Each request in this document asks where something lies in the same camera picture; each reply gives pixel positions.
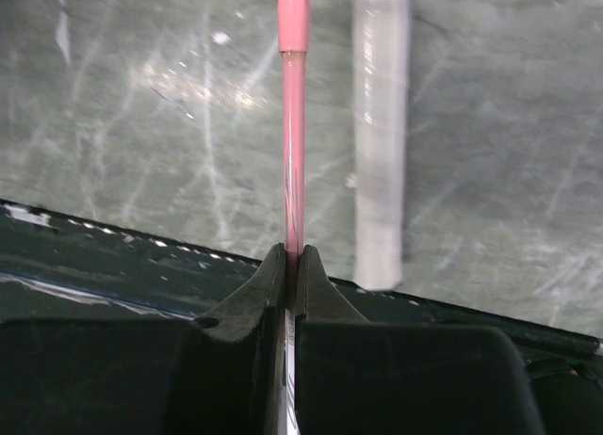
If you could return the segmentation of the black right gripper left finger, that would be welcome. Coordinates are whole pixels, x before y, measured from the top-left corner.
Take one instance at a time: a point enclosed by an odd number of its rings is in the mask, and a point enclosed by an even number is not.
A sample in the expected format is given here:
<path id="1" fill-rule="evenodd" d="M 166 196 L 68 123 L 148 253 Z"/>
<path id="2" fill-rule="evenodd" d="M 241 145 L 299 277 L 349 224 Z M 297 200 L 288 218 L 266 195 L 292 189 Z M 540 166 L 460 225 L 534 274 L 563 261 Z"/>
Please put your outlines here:
<path id="1" fill-rule="evenodd" d="M 185 319 L 19 319 L 1 326 L 5 434 L 274 434 L 285 251 Z"/>

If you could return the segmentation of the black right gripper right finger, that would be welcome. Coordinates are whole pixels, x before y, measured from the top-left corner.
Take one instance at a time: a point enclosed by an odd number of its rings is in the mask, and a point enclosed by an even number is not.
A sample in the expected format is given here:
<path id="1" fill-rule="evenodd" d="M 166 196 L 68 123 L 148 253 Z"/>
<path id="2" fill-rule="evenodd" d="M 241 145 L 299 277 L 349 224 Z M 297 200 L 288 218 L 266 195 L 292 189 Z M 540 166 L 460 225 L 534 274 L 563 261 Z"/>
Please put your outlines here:
<path id="1" fill-rule="evenodd" d="M 296 413 L 303 434 L 541 434 L 512 341 L 489 327 L 370 323 L 318 251 L 300 260 Z"/>

